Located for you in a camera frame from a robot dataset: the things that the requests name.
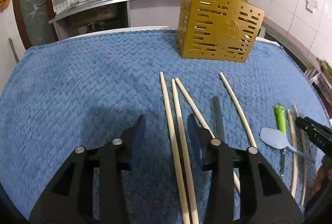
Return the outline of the brown framed glass door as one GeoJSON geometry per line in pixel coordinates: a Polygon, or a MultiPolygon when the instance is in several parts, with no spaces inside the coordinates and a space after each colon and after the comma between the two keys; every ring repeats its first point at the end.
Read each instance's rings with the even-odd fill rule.
{"type": "Polygon", "coordinates": [[[55,16],[51,0],[13,0],[13,12],[25,49],[58,40],[54,26],[49,24],[55,16]]]}

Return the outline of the cream chopstick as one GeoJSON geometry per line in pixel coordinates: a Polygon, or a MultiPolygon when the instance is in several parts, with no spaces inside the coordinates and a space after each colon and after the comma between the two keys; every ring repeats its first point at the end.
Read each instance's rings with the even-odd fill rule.
{"type": "Polygon", "coordinates": [[[183,220],[184,224],[190,224],[190,213],[189,213],[188,204],[187,204],[185,184],[183,181],[181,161],[180,161],[179,151],[178,151],[178,146],[177,146],[177,138],[176,138],[175,127],[174,127],[174,123],[173,123],[171,105],[169,102],[168,90],[167,90],[167,86],[165,83],[165,78],[164,78],[163,72],[160,72],[160,83],[161,83],[161,89],[162,89],[163,98],[164,98],[165,112],[166,112],[167,124],[168,124],[168,129],[169,129],[169,138],[171,141],[173,162],[174,162],[174,166],[175,166],[176,181],[177,181],[179,200],[180,200],[181,211],[182,211],[182,220],[183,220]]]}
{"type": "Polygon", "coordinates": [[[193,224],[199,224],[199,216],[198,210],[196,205],[196,196],[195,196],[195,188],[194,188],[194,181],[192,178],[192,170],[191,170],[191,163],[190,163],[190,156],[188,153],[186,135],[185,135],[185,128],[182,118],[181,107],[179,103],[179,97],[177,92],[177,86],[174,79],[171,80],[172,84],[172,93],[173,93],[173,100],[175,103],[175,111],[178,123],[178,130],[179,130],[179,138],[181,142],[182,148],[182,155],[183,155],[183,163],[185,167],[185,175],[187,181],[187,190],[188,190],[188,199],[190,204],[190,211],[191,211],[191,218],[193,224]]]}
{"type": "Polygon", "coordinates": [[[179,87],[179,89],[181,90],[182,94],[184,95],[185,99],[187,100],[188,104],[190,105],[192,111],[196,115],[196,118],[200,122],[201,126],[204,129],[207,129],[209,131],[212,138],[216,138],[214,136],[214,134],[212,133],[211,129],[209,128],[209,126],[208,126],[207,122],[205,121],[204,117],[201,115],[201,113],[200,113],[199,109],[197,108],[196,104],[192,100],[191,96],[188,94],[187,90],[185,89],[185,87],[183,86],[181,81],[179,80],[179,78],[175,78],[175,82],[176,82],[177,86],[179,87]]]}

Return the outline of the yellow perforated utensil holder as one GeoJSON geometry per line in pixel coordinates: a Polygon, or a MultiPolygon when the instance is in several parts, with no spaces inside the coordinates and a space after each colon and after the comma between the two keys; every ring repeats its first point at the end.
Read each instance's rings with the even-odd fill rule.
{"type": "Polygon", "coordinates": [[[177,44],[181,57],[246,61],[265,11],[245,0],[182,0],[177,44]]]}

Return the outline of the wooden chopstick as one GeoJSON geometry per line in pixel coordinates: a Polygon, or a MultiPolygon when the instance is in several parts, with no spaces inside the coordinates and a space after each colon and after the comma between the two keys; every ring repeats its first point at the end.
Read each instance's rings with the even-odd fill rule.
{"type": "MultiPolygon", "coordinates": [[[[304,131],[302,129],[299,129],[299,133],[300,133],[300,140],[301,140],[301,143],[302,143],[303,152],[306,153],[307,148],[306,148],[306,138],[305,138],[305,135],[304,135],[304,131]]],[[[308,161],[304,158],[303,159],[302,195],[301,195],[301,199],[300,199],[300,206],[304,205],[304,201],[305,201],[305,198],[306,198],[307,180],[308,180],[308,161]]]]}
{"type": "MultiPolygon", "coordinates": [[[[287,110],[289,127],[290,127],[290,136],[292,141],[292,147],[297,148],[297,138],[295,133],[295,124],[293,116],[290,110],[287,110]]],[[[292,194],[293,198],[295,198],[296,190],[297,190],[297,179],[298,179],[298,156],[296,153],[293,153],[293,163],[292,163],[292,182],[290,186],[290,193],[292,194]]]]}

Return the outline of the white wall socket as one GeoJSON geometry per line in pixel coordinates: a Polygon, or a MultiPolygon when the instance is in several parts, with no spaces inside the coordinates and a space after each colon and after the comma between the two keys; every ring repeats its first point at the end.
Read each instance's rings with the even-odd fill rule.
{"type": "Polygon", "coordinates": [[[318,6],[317,0],[306,0],[306,9],[309,12],[314,13],[315,10],[317,9],[317,6],[318,6]]]}

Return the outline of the dark grey handled utensil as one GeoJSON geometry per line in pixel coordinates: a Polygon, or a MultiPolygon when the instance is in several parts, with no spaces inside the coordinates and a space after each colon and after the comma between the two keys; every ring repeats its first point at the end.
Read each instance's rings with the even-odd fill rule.
{"type": "Polygon", "coordinates": [[[222,112],[221,112],[221,105],[219,98],[214,96],[212,98],[212,103],[213,103],[214,117],[216,121],[217,136],[221,141],[224,142],[225,133],[224,133],[223,119],[222,119],[222,112]]]}

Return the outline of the steel sink basin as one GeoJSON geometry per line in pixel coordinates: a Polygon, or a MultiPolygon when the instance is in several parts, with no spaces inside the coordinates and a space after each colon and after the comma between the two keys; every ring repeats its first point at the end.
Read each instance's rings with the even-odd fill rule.
{"type": "Polygon", "coordinates": [[[65,8],[62,11],[58,11],[57,13],[59,14],[59,13],[62,13],[62,12],[70,11],[72,9],[79,9],[79,8],[82,8],[82,7],[85,7],[85,6],[95,5],[95,4],[102,3],[102,2],[107,2],[107,1],[110,1],[110,0],[87,0],[87,1],[83,1],[83,2],[78,2],[78,3],[74,3],[70,6],[68,6],[67,8],[65,8]]]}

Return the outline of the blue textured towel mat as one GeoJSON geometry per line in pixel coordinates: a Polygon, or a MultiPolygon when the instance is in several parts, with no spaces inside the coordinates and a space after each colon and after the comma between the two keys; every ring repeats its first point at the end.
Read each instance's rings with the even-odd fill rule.
{"type": "Polygon", "coordinates": [[[259,151],[274,169],[278,151],[264,144],[276,127],[275,105],[329,125],[326,110],[300,68],[279,46],[256,41],[243,63],[180,57],[174,30],[106,33],[29,49],[1,94],[1,184],[29,217],[56,171],[77,146],[98,148],[134,125],[146,132],[139,162],[124,172],[132,223],[181,223],[178,188],[160,78],[178,78],[210,128],[212,98],[221,103],[225,140],[249,141],[219,74],[235,93],[259,151]]]}

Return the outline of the cream chopstick isolated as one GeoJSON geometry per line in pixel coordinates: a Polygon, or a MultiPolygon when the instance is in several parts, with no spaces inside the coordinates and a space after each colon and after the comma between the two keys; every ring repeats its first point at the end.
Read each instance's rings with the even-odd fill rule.
{"type": "Polygon", "coordinates": [[[222,72],[220,72],[220,73],[219,73],[219,76],[220,76],[220,78],[221,78],[221,80],[222,80],[222,82],[223,82],[225,88],[227,89],[227,91],[228,91],[228,93],[229,93],[229,95],[230,95],[230,97],[231,97],[231,99],[232,99],[232,101],[233,101],[233,103],[234,103],[234,105],[235,105],[235,108],[236,108],[236,110],[237,110],[237,112],[238,112],[238,114],[239,114],[239,116],[240,116],[240,119],[241,119],[241,121],[242,121],[242,124],[243,124],[243,126],[244,126],[244,128],[245,128],[245,132],[247,133],[247,137],[248,137],[248,140],[249,140],[249,144],[250,144],[252,147],[257,148],[257,144],[256,144],[256,142],[255,142],[255,138],[254,138],[253,133],[252,133],[252,131],[251,131],[251,128],[250,128],[250,126],[249,126],[248,120],[247,120],[247,118],[245,117],[245,114],[244,114],[244,112],[243,112],[243,110],[242,110],[242,107],[240,106],[240,103],[239,103],[239,101],[238,101],[236,95],[234,94],[234,92],[233,92],[231,86],[229,85],[229,82],[228,82],[228,80],[226,79],[225,75],[224,75],[222,72]]]}

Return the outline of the green frog handled utensil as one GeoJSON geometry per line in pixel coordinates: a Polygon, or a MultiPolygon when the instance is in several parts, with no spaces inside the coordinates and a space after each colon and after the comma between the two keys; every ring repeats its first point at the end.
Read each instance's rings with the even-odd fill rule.
{"type": "MultiPolygon", "coordinates": [[[[285,109],[283,106],[275,105],[274,111],[277,120],[277,128],[286,136],[285,109]]],[[[284,171],[285,171],[286,148],[281,149],[280,152],[281,152],[280,177],[282,178],[284,176],[284,171]]]]}

